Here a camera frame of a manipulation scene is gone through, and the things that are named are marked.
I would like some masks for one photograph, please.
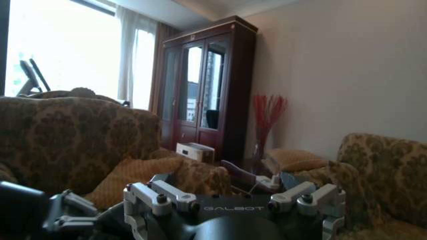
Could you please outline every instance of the orange cushion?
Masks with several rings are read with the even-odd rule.
[[[261,160],[272,174],[298,172],[327,166],[328,161],[304,150],[271,149]]]
[[[99,209],[109,208],[123,201],[127,184],[147,183],[156,174],[173,172],[183,164],[183,159],[181,156],[151,160],[124,159],[84,198],[93,202]]]

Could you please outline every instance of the white box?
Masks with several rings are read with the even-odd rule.
[[[195,142],[176,143],[176,153],[199,162],[215,161],[215,149]]]

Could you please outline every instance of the patterned sofa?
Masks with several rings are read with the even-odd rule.
[[[346,228],[338,239],[427,239],[427,144],[352,133],[336,162],[296,175],[346,190]]]
[[[171,154],[159,148],[160,120],[148,111],[97,98],[40,98],[0,97],[0,181],[84,195],[124,158]],[[208,188],[229,188],[227,171],[203,168],[216,173]]]

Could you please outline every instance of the glass cabinet door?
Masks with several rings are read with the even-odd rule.
[[[167,48],[164,53],[164,72],[163,72],[163,98],[159,103],[159,114],[161,116],[161,146],[172,147],[172,123],[175,114],[175,88],[179,81],[181,48]]]
[[[203,42],[183,49],[177,119],[191,124],[197,120],[201,60]]]
[[[175,87],[179,76],[180,49],[168,48],[164,59],[164,87],[161,103],[161,119],[171,121],[173,118]]]
[[[208,41],[200,121],[200,127],[208,129],[219,129],[221,87],[227,52],[227,36],[217,38],[217,40]]]

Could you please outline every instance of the dark wood wardrobe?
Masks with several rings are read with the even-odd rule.
[[[232,16],[163,42],[161,146],[195,142],[216,160],[244,155],[257,28]]]

